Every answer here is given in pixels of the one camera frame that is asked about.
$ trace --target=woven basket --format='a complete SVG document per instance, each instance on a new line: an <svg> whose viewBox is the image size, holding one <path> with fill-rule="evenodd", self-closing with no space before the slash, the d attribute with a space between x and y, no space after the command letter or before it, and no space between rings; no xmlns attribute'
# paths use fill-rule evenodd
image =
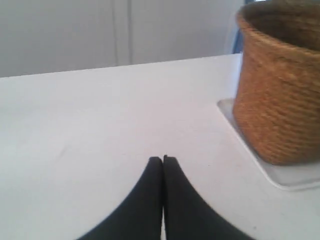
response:
<svg viewBox="0 0 320 240"><path fill-rule="evenodd" d="M243 65L233 114L265 161L320 160L320 5L255 2L237 15Z"/></svg>

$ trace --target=rope basket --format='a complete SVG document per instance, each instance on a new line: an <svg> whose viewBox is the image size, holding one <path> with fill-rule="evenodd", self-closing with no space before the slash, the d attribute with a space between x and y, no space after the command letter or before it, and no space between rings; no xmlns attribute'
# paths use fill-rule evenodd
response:
<svg viewBox="0 0 320 240"><path fill-rule="evenodd" d="M320 5L255 2L237 15L244 53L234 118L274 165L320 160Z"/></svg>

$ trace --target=white door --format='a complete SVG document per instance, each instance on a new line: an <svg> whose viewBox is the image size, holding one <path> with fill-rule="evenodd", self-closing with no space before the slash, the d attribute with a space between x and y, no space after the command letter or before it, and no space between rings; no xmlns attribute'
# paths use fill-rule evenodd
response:
<svg viewBox="0 0 320 240"><path fill-rule="evenodd" d="M117 64L112 0L2 0L0 34L0 77Z"/></svg>
<svg viewBox="0 0 320 240"><path fill-rule="evenodd" d="M132 0L133 64L232 53L244 0Z"/></svg>

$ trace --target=white tray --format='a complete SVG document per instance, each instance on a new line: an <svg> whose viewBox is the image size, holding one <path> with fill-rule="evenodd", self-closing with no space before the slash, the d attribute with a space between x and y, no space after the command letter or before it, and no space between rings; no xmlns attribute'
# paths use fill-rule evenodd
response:
<svg viewBox="0 0 320 240"><path fill-rule="evenodd" d="M275 166L263 161L239 131L232 113L233 105L233 98L223 99L217 103L228 125L248 150L258 168L271 184L286 191L297 191L320 186L320 162L291 166Z"/></svg>

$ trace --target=white table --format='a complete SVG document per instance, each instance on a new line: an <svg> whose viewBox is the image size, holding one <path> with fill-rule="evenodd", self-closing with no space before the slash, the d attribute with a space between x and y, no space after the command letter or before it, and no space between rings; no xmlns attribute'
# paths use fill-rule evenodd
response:
<svg viewBox="0 0 320 240"><path fill-rule="evenodd" d="M317 239L320 188L272 186L216 107L235 95L240 63L226 55L0 78L0 239L80 237L164 154L250 236Z"/></svg>

